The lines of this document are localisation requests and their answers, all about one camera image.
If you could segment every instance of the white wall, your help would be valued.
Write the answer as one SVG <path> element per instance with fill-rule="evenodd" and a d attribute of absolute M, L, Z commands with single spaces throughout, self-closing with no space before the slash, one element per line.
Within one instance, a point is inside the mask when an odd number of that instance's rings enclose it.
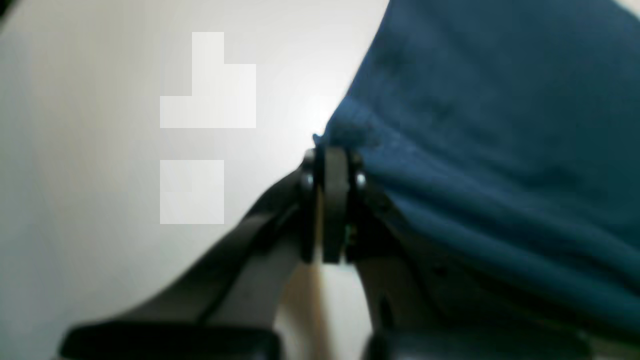
<path fill-rule="evenodd" d="M 322 132 L 385 6 L 19 1 L 0 32 L 0 359 L 51 357 L 70 323 L 143 300 L 228 231 Z M 223 33 L 203 69 L 193 32 Z M 209 96 L 213 122 L 162 120 L 163 101 L 192 101 L 176 96 Z M 296 279 L 277 325 L 290 357 L 357 357 L 354 273 Z"/>

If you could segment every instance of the white surface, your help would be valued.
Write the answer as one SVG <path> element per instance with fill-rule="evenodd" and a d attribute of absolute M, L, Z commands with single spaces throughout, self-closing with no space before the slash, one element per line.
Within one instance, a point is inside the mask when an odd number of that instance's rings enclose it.
<path fill-rule="evenodd" d="M 0 359 L 49 358 L 70 323 L 145 299 L 228 231 L 322 132 L 385 6 L 19 1 L 0 33 Z M 223 33 L 223 49 L 208 50 L 223 54 L 214 70 L 241 70 L 226 84 L 251 69 L 255 82 L 243 76 L 205 124 L 171 114 L 163 123 L 162 99 L 219 101 L 227 88 L 215 71 L 197 75 L 210 64 L 192 59 L 194 32 Z M 212 176 L 223 177 L 224 224 L 161 225 L 162 194 L 189 193 L 175 172 L 160 178 L 161 161 L 196 160 L 223 165 Z M 205 193 L 220 194 L 210 185 Z M 169 222 L 220 222 L 181 206 Z M 355 358 L 370 325 L 354 273 L 307 275 L 315 295 L 289 289 L 278 320 L 290 358 Z M 312 302 L 328 310 L 305 315 Z"/>

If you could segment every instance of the blue cloth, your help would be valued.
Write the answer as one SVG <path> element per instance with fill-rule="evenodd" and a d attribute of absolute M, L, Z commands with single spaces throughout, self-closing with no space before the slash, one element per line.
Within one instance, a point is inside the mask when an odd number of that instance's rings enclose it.
<path fill-rule="evenodd" d="M 418 232 L 640 334 L 640 22 L 609 0 L 391 0 L 322 142 Z"/>

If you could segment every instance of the blue fabric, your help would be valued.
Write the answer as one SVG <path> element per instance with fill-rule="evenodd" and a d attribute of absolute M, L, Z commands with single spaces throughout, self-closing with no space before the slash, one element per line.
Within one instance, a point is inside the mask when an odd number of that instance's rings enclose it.
<path fill-rule="evenodd" d="M 391 0 L 322 139 L 412 226 L 640 334 L 640 22 L 609 0 Z"/>

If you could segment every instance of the black bracket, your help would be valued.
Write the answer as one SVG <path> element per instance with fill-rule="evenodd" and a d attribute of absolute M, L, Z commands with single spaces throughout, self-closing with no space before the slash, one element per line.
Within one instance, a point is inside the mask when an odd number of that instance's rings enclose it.
<path fill-rule="evenodd" d="M 167 289 L 111 321 L 72 329 L 60 354 L 279 359 L 280 293 L 294 267 L 313 259 L 319 233 L 323 261 L 345 259 L 360 274 L 374 326 L 366 359 L 589 357 L 578 327 L 532 315 L 554 313 L 552 305 L 524 294 L 523 306 L 518 291 L 417 236 L 357 154 L 324 147 L 308 151 Z"/>

